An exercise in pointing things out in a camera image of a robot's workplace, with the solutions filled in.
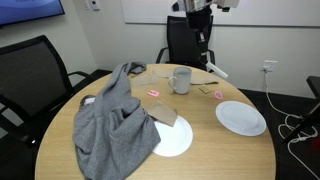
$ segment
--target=white plate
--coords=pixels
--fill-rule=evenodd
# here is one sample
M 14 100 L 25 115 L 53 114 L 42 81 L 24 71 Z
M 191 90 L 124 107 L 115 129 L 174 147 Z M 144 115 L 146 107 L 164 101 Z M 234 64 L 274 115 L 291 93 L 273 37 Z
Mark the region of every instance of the white plate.
M 256 109 L 237 101 L 220 103 L 216 108 L 216 116 L 226 128 L 244 136 L 257 136 L 267 127 Z
M 185 152 L 192 143 L 193 132 L 190 124 L 181 116 L 173 127 L 155 121 L 161 142 L 153 152 L 165 157 L 173 157 Z

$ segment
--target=wooden table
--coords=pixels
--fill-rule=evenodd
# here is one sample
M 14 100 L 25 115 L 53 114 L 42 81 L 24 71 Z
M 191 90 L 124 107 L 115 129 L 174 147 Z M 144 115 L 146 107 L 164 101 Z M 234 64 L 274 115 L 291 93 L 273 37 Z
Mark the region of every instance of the wooden table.
M 174 69 L 177 65 L 148 65 L 147 71 Z M 206 72 L 192 68 L 193 73 Z M 50 124 L 40 146 L 36 163 L 36 179 L 79 180 L 79 170 L 72 141 L 73 118 L 79 102 L 88 94 L 96 95 L 110 75 L 90 84 L 76 94 L 57 114 Z M 238 135 L 225 128 L 217 119 L 215 109 L 223 101 L 240 101 L 253 104 L 239 90 L 223 79 L 219 84 L 207 85 L 223 93 L 223 100 L 204 94 L 192 85 L 186 95 L 172 93 L 166 78 L 157 84 L 135 86 L 132 96 L 142 104 L 156 100 L 175 108 L 193 130 L 190 148 L 176 157 L 162 157 L 152 153 L 128 179 L 275 179 L 275 153 L 268 130 L 255 137 Z M 157 98 L 147 95 L 150 89 L 160 92 Z

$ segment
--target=television screen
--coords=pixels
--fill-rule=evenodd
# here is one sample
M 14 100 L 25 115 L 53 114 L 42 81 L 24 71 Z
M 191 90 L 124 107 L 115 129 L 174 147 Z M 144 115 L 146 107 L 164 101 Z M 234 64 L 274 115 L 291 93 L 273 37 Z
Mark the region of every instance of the television screen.
M 0 26 L 63 14 L 60 0 L 0 0 Z

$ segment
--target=white mug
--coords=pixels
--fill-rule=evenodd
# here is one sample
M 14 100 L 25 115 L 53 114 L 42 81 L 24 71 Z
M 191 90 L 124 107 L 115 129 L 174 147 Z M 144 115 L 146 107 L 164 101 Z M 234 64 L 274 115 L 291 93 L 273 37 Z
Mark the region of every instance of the white mug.
M 189 92 L 191 72 L 191 69 L 187 67 L 177 67 L 173 70 L 173 76 L 169 77 L 168 84 L 175 93 L 186 94 Z

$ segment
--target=wall outlet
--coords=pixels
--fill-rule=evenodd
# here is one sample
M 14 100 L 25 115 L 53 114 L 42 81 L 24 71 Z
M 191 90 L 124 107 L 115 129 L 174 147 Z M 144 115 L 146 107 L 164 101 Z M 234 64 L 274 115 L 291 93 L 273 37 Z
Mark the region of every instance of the wall outlet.
M 264 60 L 261 71 L 266 70 L 267 72 L 272 72 L 278 61 Z
M 83 0 L 83 4 L 84 4 L 84 9 L 86 10 L 90 10 L 90 4 L 88 0 Z
M 91 1 L 91 7 L 94 11 L 100 11 L 100 3 L 99 0 L 90 0 Z

